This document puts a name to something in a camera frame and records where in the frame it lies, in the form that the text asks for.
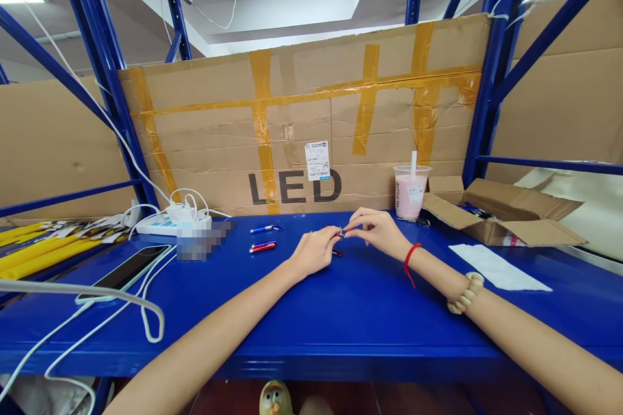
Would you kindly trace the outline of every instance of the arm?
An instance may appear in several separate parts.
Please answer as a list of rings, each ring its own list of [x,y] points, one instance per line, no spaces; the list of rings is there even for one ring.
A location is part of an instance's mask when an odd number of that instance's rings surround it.
[[[338,227],[306,233],[294,254],[184,334],[113,399],[104,415],[173,415],[292,286],[331,263]]]
[[[346,238],[362,238],[402,262],[412,247],[386,212],[362,207],[344,230]],[[423,248],[413,252],[409,267],[451,302],[469,286],[465,276]],[[487,289],[466,315],[573,413],[623,413],[623,375],[551,327]]]

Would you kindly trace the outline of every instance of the open cardboard box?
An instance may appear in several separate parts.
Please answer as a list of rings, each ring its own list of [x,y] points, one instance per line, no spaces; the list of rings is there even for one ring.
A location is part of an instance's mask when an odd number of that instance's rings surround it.
[[[582,205],[579,201],[479,178],[467,190],[463,190],[460,176],[433,176],[428,185],[430,192],[424,194],[423,208],[483,244],[554,246],[587,242],[558,223]],[[481,219],[457,206],[466,201],[498,219]]]

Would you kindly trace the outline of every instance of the red string bracelet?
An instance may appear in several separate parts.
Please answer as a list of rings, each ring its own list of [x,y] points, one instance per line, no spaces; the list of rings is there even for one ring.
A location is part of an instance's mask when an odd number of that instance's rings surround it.
[[[409,272],[409,260],[411,259],[411,253],[413,253],[413,251],[416,248],[419,248],[420,246],[422,246],[421,243],[414,244],[411,247],[411,250],[409,250],[409,254],[407,255],[407,259],[404,260],[404,273],[407,275],[407,277],[411,281],[411,285],[413,285],[413,288],[415,288],[415,283],[413,282],[413,278],[411,277],[411,272]]]

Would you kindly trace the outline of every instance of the forearm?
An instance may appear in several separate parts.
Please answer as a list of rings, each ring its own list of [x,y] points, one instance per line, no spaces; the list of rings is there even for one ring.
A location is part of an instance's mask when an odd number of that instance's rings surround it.
[[[268,310],[302,278],[286,261],[233,297],[141,370],[105,415],[179,413]]]
[[[452,302],[469,285],[465,276],[423,248],[414,251],[409,267]],[[575,414],[623,413],[623,375],[551,327],[487,289],[466,314]]]

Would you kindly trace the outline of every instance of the left hand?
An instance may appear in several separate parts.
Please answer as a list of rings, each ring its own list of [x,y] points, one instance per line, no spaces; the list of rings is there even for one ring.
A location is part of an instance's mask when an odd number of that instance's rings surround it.
[[[331,264],[333,245],[342,240],[339,235],[334,237],[339,231],[340,227],[325,227],[301,237],[297,249],[288,259],[301,279]]]

